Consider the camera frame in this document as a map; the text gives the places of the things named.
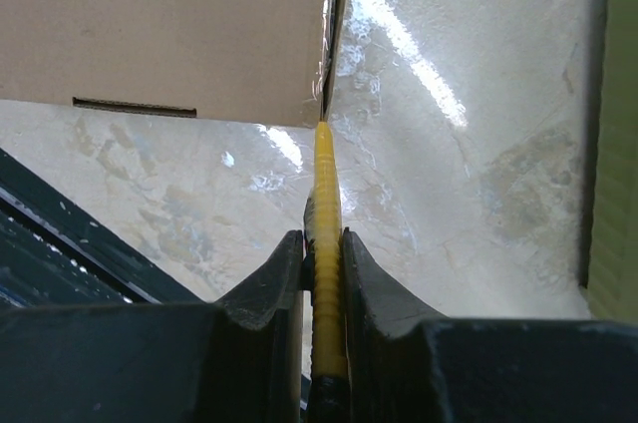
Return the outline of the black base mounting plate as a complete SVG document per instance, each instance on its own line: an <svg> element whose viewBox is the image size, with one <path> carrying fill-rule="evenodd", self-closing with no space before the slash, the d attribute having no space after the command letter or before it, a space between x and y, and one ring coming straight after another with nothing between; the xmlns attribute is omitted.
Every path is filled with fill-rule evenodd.
<svg viewBox="0 0 638 423"><path fill-rule="evenodd" d="M1 154L2 307L197 300L107 226Z"/></svg>

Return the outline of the yellow utility knife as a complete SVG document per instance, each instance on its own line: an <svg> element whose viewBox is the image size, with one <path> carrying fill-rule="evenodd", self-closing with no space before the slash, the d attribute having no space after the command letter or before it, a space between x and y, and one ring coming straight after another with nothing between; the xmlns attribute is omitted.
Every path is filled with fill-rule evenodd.
<svg viewBox="0 0 638 423"><path fill-rule="evenodd" d="M329 125L315 130L314 183L304 211L312 264L309 422L347 422L350 384L342 303L341 200Z"/></svg>

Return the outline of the olive green plastic bin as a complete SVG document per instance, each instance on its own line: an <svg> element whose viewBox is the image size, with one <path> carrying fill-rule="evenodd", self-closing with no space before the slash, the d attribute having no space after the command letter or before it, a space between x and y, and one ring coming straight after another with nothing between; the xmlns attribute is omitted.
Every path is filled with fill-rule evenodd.
<svg viewBox="0 0 638 423"><path fill-rule="evenodd" d="M637 322L637 0L593 0L578 279L595 318Z"/></svg>

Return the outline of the brown cardboard express box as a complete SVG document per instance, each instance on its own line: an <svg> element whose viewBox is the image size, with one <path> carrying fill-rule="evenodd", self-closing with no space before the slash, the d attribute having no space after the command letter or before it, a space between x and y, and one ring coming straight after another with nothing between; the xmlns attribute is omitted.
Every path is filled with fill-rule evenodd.
<svg viewBox="0 0 638 423"><path fill-rule="evenodd" d="M1 0L1 96L312 128L345 1Z"/></svg>

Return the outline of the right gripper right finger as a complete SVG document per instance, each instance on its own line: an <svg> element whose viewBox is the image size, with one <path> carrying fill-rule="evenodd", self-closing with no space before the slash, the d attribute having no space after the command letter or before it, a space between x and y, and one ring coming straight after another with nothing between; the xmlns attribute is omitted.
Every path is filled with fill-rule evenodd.
<svg viewBox="0 0 638 423"><path fill-rule="evenodd" d="M346 229L342 260L354 422L442 422L421 324L443 315L384 270Z"/></svg>

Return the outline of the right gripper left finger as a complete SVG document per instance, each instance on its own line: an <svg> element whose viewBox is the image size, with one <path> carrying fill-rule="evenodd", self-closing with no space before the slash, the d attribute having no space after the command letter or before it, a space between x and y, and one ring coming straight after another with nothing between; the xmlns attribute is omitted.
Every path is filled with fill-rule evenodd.
<svg viewBox="0 0 638 423"><path fill-rule="evenodd" d="M215 304L217 422L297 422L301 399L303 236L285 234L266 261Z"/></svg>

